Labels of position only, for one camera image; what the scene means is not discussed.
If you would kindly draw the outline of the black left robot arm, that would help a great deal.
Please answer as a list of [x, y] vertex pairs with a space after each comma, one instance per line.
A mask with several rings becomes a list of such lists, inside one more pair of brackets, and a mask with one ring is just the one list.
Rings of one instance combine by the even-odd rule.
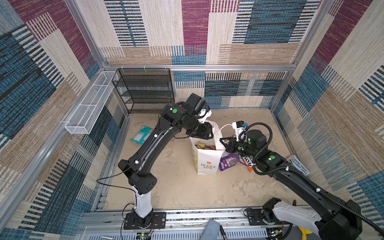
[[191, 94], [185, 102], [167, 104], [157, 125], [139, 150], [128, 160], [119, 161], [119, 169], [136, 193], [134, 213], [140, 220], [148, 220], [153, 212], [151, 191], [157, 178], [151, 174], [151, 168], [160, 153], [183, 129], [186, 130], [187, 137], [212, 139], [213, 127], [205, 122], [211, 114], [209, 105], [196, 94]]

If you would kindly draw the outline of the teal candy bag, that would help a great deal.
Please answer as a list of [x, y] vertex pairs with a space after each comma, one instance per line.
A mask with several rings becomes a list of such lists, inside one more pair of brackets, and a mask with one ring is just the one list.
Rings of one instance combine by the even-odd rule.
[[153, 129], [147, 126], [143, 126], [139, 133], [135, 135], [134, 138], [131, 139], [132, 142], [137, 143], [139, 145], [143, 145], [147, 138], [152, 133]]

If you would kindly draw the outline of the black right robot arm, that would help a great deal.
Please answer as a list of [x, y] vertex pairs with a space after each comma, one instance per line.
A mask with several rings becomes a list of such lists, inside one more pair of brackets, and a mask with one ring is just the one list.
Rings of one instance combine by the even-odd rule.
[[245, 129], [238, 137], [221, 138], [228, 153], [250, 158], [256, 174], [269, 176], [295, 192], [312, 211], [272, 198], [264, 206], [267, 223], [288, 222], [306, 229], [322, 240], [355, 240], [363, 231], [364, 216], [352, 200], [345, 202], [321, 188], [284, 157], [268, 149], [271, 137], [259, 130]]

